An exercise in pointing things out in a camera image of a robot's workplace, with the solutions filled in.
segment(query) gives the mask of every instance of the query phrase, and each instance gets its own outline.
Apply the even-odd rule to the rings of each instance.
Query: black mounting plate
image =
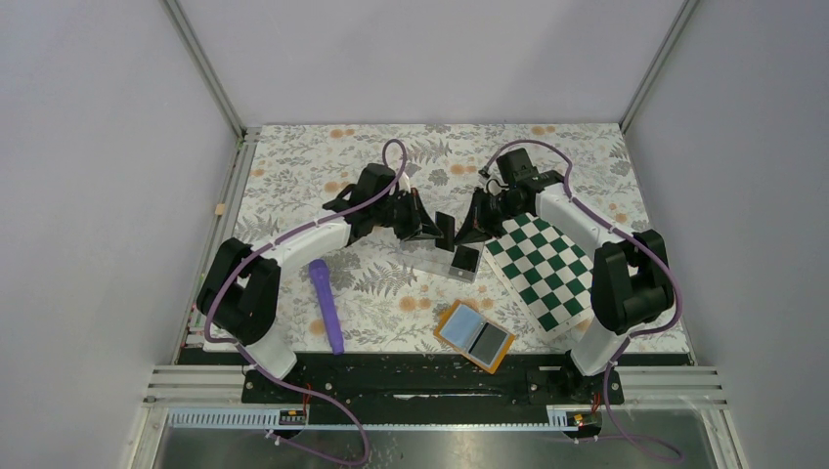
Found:
[[[560,355],[510,355],[489,374],[458,355],[297,354],[285,381],[334,397],[366,424],[543,424],[546,405],[590,404],[557,391],[551,383],[559,371],[540,369],[563,362]],[[611,383],[619,383],[615,372]],[[241,401],[296,404],[301,397],[249,371]],[[621,387],[610,401],[624,402]],[[333,405],[319,399],[311,404],[309,423],[350,423]]]

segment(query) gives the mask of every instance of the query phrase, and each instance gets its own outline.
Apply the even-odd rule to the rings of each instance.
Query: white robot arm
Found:
[[[280,277],[290,275],[330,251],[346,247],[369,235],[374,227],[394,229],[399,239],[436,239],[443,234],[429,218],[417,189],[403,175],[396,185],[395,173],[380,164],[369,164],[357,184],[347,186],[334,200],[324,204],[310,228],[288,230],[288,237],[269,249],[270,239],[246,244],[236,238],[223,242],[196,299],[203,314],[215,307],[213,320],[229,332],[259,366],[283,378],[296,364],[296,356],[274,327]],[[365,202],[379,197],[374,203]],[[339,218],[331,217],[339,213]],[[213,305],[228,277],[242,259],[260,252],[234,281],[218,305]]]
[[[587,204],[577,205],[566,193],[564,177],[555,171],[540,173],[524,149],[501,155],[497,164],[506,186],[499,193],[475,190],[455,243],[500,237],[505,235],[503,221],[530,213],[557,227],[585,251],[593,261],[590,302],[597,320],[568,353],[565,368],[570,367],[577,382],[574,387],[578,387],[584,381],[580,378],[594,377],[606,368],[632,332],[674,303],[674,290],[665,273],[614,231],[635,238],[667,265],[664,241],[653,230],[634,234]],[[629,268],[636,268],[635,273]]]

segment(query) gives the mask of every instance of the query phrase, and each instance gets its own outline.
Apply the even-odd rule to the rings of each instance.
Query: white wall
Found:
[[[0,15],[0,467],[111,468],[233,137],[154,1]]]
[[[752,467],[825,467],[829,4],[702,2],[628,137]]]
[[[247,125],[619,121],[681,0],[183,0]]]

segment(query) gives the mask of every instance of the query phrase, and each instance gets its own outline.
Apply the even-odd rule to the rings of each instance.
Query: purple marker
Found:
[[[331,280],[326,261],[317,259],[308,264],[308,276],[317,289],[317,298],[320,300],[320,310],[323,312],[323,322],[326,325],[328,343],[335,355],[345,353],[342,345],[342,330],[339,328],[339,318],[334,306],[334,295],[331,294]]]

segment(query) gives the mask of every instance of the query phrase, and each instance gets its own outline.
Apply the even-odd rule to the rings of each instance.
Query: floral tablecloth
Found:
[[[245,187],[234,236],[272,238],[312,218],[370,162],[391,138],[404,142],[407,174],[424,206],[460,223],[466,215],[477,170],[502,144],[533,138],[558,146],[575,161],[575,191],[617,222],[635,230],[648,226],[628,152],[615,124],[567,125],[269,125]],[[541,148],[524,146],[541,170],[564,164]],[[395,147],[389,164],[396,167]],[[557,337],[546,336],[526,307],[507,291],[488,262],[474,283],[406,269],[392,252],[390,230],[375,230],[354,245],[325,257],[331,270],[347,352],[450,352],[432,334],[438,314],[463,299],[516,334],[512,353],[563,352],[573,347],[590,319]],[[661,322],[668,319],[663,314]],[[282,277],[277,325],[296,351],[328,351],[314,287],[302,269]],[[632,352],[687,352],[681,328],[640,338]]]

